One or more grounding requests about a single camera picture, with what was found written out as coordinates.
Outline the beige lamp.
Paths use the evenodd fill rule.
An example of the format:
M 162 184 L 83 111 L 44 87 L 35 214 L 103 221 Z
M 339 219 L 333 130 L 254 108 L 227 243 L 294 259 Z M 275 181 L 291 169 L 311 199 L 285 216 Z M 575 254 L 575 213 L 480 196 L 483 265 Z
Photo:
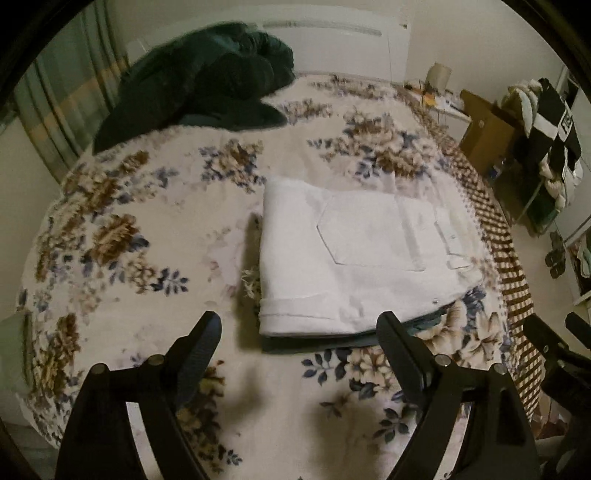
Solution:
M 434 63 L 427 74 L 426 84 L 438 92 L 445 92 L 448 86 L 452 69 L 441 63 Z

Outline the black white jacket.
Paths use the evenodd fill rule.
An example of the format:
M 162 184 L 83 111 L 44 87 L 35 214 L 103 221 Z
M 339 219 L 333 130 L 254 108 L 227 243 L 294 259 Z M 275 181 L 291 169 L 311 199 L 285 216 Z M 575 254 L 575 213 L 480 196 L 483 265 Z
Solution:
M 538 107 L 528 136 L 531 160 L 538 165 L 543 178 L 563 180 L 567 172 L 578 185 L 582 177 L 582 150 L 574 117 L 548 79 L 540 78 L 538 83 Z

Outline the dark shoes on floor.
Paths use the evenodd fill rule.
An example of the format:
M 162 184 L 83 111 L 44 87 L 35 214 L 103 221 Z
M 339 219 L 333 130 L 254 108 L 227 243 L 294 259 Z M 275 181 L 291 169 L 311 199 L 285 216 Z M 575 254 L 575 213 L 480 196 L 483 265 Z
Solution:
M 557 279 L 566 270 L 566 255 L 564 242 L 557 231 L 550 233 L 552 250 L 545 257 L 545 264 L 549 268 L 552 279 Z

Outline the white headboard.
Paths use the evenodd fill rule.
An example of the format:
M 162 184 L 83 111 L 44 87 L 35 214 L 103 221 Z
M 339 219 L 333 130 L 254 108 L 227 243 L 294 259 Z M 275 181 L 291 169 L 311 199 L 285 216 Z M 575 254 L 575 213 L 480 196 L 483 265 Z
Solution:
M 298 73 L 335 73 L 391 82 L 405 80 L 411 26 L 394 17 L 319 5 L 236 7 L 153 30 L 126 45 L 138 61 L 158 45 L 194 30 L 242 22 L 280 39 L 294 52 Z

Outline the brown checkered sheet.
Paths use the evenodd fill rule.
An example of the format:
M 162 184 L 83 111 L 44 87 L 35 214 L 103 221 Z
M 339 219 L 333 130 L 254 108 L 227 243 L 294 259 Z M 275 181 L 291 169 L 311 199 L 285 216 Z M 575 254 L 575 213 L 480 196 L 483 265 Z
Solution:
M 534 303 L 522 264 L 515 251 L 510 228 L 494 195 L 482 177 L 461 151 L 459 144 L 428 113 L 426 107 L 414 99 L 401 85 L 394 87 L 410 107 L 419 123 L 434 138 L 443 154 L 451 159 L 451 175 L 459 183 L 459 189 L 473 208 L 481 240 L 493 259 L 499 275 L 498 291 L 507 311 L 509 336 L 512 340 L 511 358 L 517 362 L 514 382 L 522 400 L 525 413 L 532 419 L 539 404 L 543 381 L 543 359 L 538 350 L 526 338 L 523 323 L 534 313 Z

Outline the large cardboard box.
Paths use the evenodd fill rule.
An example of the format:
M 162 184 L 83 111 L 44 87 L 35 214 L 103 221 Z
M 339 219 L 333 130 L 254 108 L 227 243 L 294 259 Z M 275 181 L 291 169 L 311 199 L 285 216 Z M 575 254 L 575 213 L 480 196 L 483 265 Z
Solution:
M 486 177 L 511 153 L 523 127 L 514 116 L 468 90 L 462 90 L 460 98 L 471 118 L 460 149 L 475 170 Z

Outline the folded blue jeans stack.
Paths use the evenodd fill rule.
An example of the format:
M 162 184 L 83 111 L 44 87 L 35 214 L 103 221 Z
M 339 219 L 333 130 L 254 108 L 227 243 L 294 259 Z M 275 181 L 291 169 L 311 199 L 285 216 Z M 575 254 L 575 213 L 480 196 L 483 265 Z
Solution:
M 452 307 L 452 303 L 440 309 L 417 317 L 403 325 L 408 335 L 416 336 L 419 333 L 440 326 L 443 317 Z M 267 354 L 296 354 L 324 351 L 335 348 L 365 348 L 379 345 L 375 330 L 352 335 L 341 336 L 317 336 L 317 337 L 263 337 L 262 351 Z

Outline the floral bed blanket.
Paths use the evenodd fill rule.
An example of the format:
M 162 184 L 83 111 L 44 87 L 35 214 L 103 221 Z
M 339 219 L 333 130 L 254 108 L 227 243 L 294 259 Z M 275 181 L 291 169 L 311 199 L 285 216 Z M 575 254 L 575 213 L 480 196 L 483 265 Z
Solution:
M 216 479 L 383 479 L 415 410 L 377 347 L 263 353 L 259 233 L 276 176 L 429 201 L 471 221 L 483 281 L 419 333 L 461 366 L 511 358 L 499 275 L 451 159 L 394 86 L 304 76 L 270 98 L 280 129 L 172 127 L 99 155 L 61 185 L 28 255 L 19 299 L 33 317 L 25 418 L 58 446 L 89 368 L 140 365 L 221 315 L 222 338 L 197 398 L 179 413 Z

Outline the dark green blanket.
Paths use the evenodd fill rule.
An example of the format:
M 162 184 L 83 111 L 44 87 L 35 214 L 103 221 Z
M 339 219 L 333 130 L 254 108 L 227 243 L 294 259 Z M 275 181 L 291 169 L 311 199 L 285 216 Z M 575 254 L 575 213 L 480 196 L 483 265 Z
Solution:
M 263 99 L 294 79 L 294 52 L 273 35 L 239 22 L 190 32 L 154 48 L 122 75 L 118 103 L 93 151 L 174 125 L 281 127 L 286 116 Z

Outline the white nightstand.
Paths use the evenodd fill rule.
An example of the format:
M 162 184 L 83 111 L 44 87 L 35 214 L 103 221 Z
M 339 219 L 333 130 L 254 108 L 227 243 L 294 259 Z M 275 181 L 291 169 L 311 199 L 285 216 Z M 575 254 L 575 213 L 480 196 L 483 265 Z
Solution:
M 447 116 L 465 123 L 471 122 L 471 117 L 462 110 L 453 106 L 445 97 L 425 93 L 424 84 L 420 80 L 407 80 L 404 82 L 404 88 L 424 107 L 434 110 L 437 117 Z

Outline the green curtain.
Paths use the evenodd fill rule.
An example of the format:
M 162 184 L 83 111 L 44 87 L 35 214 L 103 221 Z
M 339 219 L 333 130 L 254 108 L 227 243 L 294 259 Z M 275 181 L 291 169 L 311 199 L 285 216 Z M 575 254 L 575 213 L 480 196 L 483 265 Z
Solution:
M 19 118 L 61 181 L 118 99 L 128 62 L 107 1 L 93 1 L 41 50 L 14 90 Z

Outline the white pants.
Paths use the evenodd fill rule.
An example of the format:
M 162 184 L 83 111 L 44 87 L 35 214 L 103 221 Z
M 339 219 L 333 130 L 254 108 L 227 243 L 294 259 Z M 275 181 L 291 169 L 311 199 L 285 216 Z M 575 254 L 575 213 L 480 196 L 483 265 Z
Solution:
M 263 194 L 259 332 L 334 337 L 370 332 L 461 299 L 483 281 L 470 220 L 429 201 L 332 191 L 273 178 Z

